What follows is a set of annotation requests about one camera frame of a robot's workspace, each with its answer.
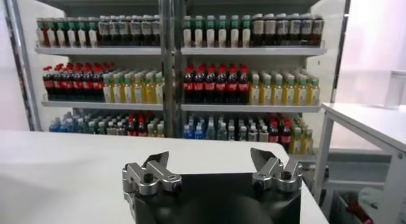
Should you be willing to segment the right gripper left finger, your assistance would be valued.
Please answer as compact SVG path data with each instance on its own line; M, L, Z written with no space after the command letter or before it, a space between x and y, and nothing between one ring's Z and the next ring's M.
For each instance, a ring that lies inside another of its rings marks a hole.
M156 195L159 190L177 193L182 188L182 177L167 169L169 152L150 155L139 165L126 164L122 169L123 190L128 194Z

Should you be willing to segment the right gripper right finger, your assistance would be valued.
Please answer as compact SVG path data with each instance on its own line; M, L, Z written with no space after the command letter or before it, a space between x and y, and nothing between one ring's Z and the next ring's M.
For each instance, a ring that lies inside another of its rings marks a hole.
M295 159L284 164L269 151L251 148L251 159L256 168L252 174L252 185L260 191L278 190L296 192L301 188L303 166Z

